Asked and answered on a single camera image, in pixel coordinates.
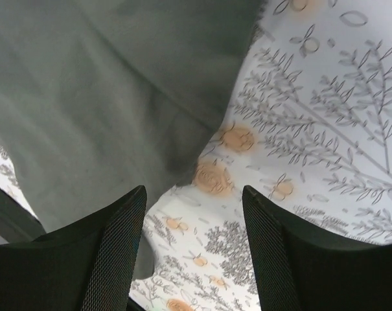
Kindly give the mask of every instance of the tablecloth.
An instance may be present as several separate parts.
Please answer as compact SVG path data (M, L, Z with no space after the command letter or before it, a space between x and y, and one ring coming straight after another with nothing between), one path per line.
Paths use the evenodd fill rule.
M252 185L322 228L392 243L392 0L266 1L192 185L153 206L145 310L260 310L242 214ZM0 187L29 209L0 146Z

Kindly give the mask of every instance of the orange flower print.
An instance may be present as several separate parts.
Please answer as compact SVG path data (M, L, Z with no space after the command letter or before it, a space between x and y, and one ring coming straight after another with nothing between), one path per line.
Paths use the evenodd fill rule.
M229 285L223 280L222 277L215 277L214 275L209 276L209 280L211 284L216 285L217 287L221 287L224 289L228 289Z
M264 188L270 191L269 199L271 200L283 201L294 192L294 184L291 179L286 178L286 174L283 174L277 181L262 179L261 182L265 183Z
M227 169L218 165L217 161L198 163L193 184L214 196L228 196L234 187Z
M189 225L187 225L185 222L181 222L181 217L178 218L172 218L169 216L163 217L165 219L165 223L168 228L172 230L178 230L181 231L184 234L184 231L189 230Z
M196 256L191 251L189 251L189 253L190 253L191 256L183 256L183 258L191 259L196 266L204 267L204 266L206 266L209 263L207 261L207 259L202 256L202 254L198 254Z
M247 152L252 149L255 144L255 138L249 128L243 126L236 126L233 124L231 128L224 128L219 130L220 145L234 152Z
M191 306L178 299L169 299L167 301L167 308L170 311L194 311Z

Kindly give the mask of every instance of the white patterned fabric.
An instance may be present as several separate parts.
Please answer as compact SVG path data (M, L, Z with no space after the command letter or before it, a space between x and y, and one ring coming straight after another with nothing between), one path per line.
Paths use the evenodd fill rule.
M392 243L392 0L274 0L191 186L150 209L146 310L260 310L241 190L329 231ZM0 152L0 187L26 205Z

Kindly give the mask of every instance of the wrinkled fabric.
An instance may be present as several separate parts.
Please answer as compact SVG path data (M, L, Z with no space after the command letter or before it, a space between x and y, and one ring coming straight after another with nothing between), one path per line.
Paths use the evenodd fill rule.
M46 231L137 185L151 207L181 180L222 121L259 6L0 1L0 143Z

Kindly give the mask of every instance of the branch illustration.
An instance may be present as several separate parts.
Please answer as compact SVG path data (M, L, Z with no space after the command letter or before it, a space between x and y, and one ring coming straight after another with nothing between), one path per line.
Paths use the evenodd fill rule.
M175 244L177 241L172 235L171 230L166 227L164 223L155 215L148 214L145 216L145 219L150 220L153 223L152 232L162 238L168 244L168 246L170 246L170 248L175 251L173 244Z
M199 292L195 293L197 296L202 297L204 300L210 300L216 303L216 309L221 311L233 311L234 308L227 303L219 294L218 288L210 286L206 288L203 285L202 278L195 273L185 272L184 267L178 262L177 258L171 256L164 257L165 264L168 266L171 274L179 277L183 282L194 285Z
M321 94L318 94L316 91L313 92L311 104L319 105L314 109L316 111L324 111L326 117L336 118L336 124L338 126L361 127L368 134L367 140L384 146L384 143L367 127L367 120L361 120L354 111L355 107L351 107L348 104L354 88L341 91L345 81L343 80L339 83L337 79L337 76L332 80L329 80L327 76L322 77L321 84L325 86L325 89L322 90Z
M369 100L359 100L358 103L360 109L366 110L369 120L378 127L375 133L381 138L384 147L385 170L389 174L390 159L387 140L392 136L392 120L385 117L392 118L392 109L386 107L392 104L392 86L387 87L387 81L392 81L392 66L389 70L385 70L383 60L392 55L392 48L381 56L382 41L378 44L367 41L366 44L369 50L360 61L357 61L357 51L353 53L342 51L340 54L345 59L340 60L340 64L353 68L354 72L346 76L352 78L355 86L360 89L358 96L369 96ZM369 62L371 58L374 58L374 63ZM368 107L372 107L374 112L367 109Z
M357 217L370 217L368 221L353 223L354 229L359 229L358 235L368 235L368 239L383 236L389 242L392 242L392 218L387 209L374 211L371 208L359 209Z
M285 89L288 89L288 92L284 89L283 93L289 95L289 100L293 101L294 104L297 104L300 108L302 108L305 112L307 112L312 119L318 121L320 125L323 125L327 129L329 129L333 134L337 135L339 139L344 141L349 145L351 150L354 150L358 156L363 156L369 162L373 164L377 169L383 172L388 178L392 179L392 173L383 167L379 162L373 159L371 155L369 155L365 150L363 150L358 143L352 142L345 134L343 134L337 127L329 124L323 117L321 117L316 111L314 111L309 105L304 104L301 102L299 95L297 93L297 88L294 86L294 82L296 81L297 76L292 76L292 73L288 73L288 68L290 62L292 62L292 57L288 58L286 55L282 55L278 57L279 50L275 53L271 53L270 49L262 49L258 54L257 57L260 60L260 64L263 67L270 68L271 71L276 72L274 79L280 80L280 85L284 86Z

